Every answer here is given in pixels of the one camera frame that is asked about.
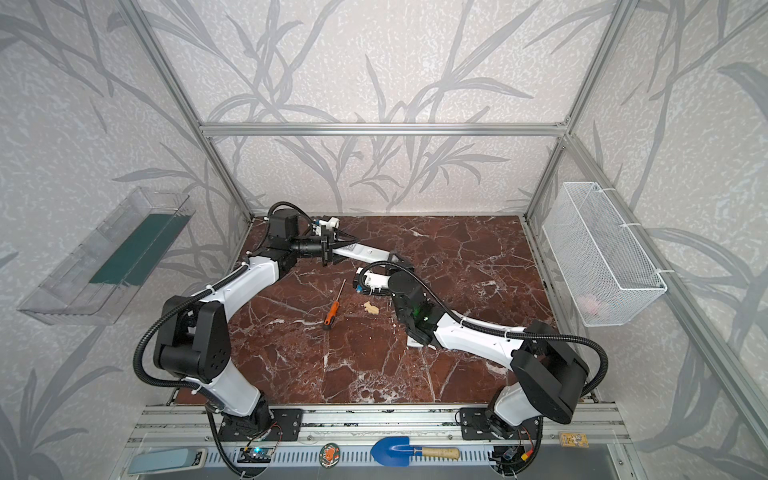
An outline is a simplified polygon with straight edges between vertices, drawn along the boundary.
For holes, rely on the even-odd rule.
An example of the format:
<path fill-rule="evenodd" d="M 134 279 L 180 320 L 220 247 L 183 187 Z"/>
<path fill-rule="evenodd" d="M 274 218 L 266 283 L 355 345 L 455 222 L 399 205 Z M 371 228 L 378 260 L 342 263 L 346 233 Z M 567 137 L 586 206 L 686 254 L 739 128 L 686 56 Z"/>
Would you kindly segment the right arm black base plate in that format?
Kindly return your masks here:
<path fill-rule="evenodd" d="M 463 440 L 527 440 L 542 433 L 541 416 L 525 420 L 518 426 L 506 423 L 488 408 L 465 407 L 458 411 L 456 422 Z"/>

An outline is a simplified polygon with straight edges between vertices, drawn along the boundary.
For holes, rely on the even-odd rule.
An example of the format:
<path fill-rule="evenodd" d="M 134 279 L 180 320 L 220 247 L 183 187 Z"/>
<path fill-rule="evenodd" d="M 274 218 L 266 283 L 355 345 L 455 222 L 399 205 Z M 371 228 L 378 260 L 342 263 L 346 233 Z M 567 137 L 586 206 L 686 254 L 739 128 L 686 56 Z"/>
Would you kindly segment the white remote control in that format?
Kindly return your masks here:
<path fill-rule="evenodd" d="M 361 261 L 366 264 L 371 264 L 378 261 L 395 262 L 399 260 L 399 257 L 395 252 L 378 249 L 360 243 L 354 243 L 341 248 L 335 248 L 333 253 L 335 255 Z"/>

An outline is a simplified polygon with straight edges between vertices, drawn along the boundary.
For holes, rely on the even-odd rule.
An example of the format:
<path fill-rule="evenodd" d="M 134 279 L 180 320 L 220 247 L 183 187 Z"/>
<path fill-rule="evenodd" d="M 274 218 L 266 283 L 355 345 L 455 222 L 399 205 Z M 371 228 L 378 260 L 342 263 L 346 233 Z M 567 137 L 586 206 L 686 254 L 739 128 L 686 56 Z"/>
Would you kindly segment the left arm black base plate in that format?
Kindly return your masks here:
<path fill-rule="evenodd" d="M 218 435 L 222 442 L 294 442 L 298 440 L 303 414 L 299 408 L 263 410 L 247 417 L 224 414 Z"/>

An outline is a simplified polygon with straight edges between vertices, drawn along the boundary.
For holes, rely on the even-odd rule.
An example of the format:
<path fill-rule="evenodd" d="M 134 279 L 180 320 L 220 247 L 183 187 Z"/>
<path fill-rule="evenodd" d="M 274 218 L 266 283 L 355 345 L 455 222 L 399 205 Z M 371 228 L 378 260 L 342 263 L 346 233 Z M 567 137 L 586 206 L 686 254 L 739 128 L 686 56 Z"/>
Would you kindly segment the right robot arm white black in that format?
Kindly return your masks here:
<path fill-rule="evenodd" d="M 539 321 L 510 329 L 461 317 L 438 302 L 414 273 L 393 266 L 387 272 L 385 290 L 412 344 L 470 353 L 513 373 L 516 382 L 492 396 L 480 429 L 507 439 L 544 419 L 572 421 L 590 375 L 571 347 L 579 337 L 559 335 Z"/>

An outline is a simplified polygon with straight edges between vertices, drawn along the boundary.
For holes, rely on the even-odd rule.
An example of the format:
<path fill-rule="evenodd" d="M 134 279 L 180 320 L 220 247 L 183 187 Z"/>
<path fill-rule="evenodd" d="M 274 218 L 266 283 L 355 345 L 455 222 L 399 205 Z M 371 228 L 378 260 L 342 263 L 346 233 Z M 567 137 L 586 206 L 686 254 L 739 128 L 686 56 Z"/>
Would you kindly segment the orange handle screwdriver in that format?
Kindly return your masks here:
<path fill-rule="evenodd" d="M 345 285 L 346 285 L 346 280 L 343 280 L 341 283 L 341 286 L 339 287 L 337 295 L 328 310 L 326 318 L 323 321 L 322 327 L 324 330 L 331 330 L 336 321 L 338 311 L 340 308 L 340 299 L 341 299 L 341 295 L 343 293 L 343 289 Z"/>

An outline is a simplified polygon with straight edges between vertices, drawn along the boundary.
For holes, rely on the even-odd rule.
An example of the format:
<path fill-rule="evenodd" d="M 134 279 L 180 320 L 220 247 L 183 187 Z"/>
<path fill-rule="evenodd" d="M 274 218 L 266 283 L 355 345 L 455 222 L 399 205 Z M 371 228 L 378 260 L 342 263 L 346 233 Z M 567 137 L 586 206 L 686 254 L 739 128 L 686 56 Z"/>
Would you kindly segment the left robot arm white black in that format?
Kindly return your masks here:
<path fill-rule="evenodd" d="M 203 395 L 209 413 L 222 415 L 225 424 L 250 438 L 269 432 L 274 423 L 264 394 L 253 386 L 231 358 L 228 322 L 263 289 L 283 278 L 300 258 L 318 258 L 323 264 L 345 258 L 372 262 L 386 258 L 384 251 L 358 243 L 342 232 L 335 217 L 309 218 L 300 230 L 304 213 L 281 202 L 267 215 L 266 232 L 256 249 L 232 273 L 192 297 L 174 296 L 163 314 L 145 334 L 134 354 L 134 371 L 145 383 L 160 386 L 141 365 L 149 341 L 156 342 L 155 366 L 174 375 L 173 388 L 188 388 Z"/>

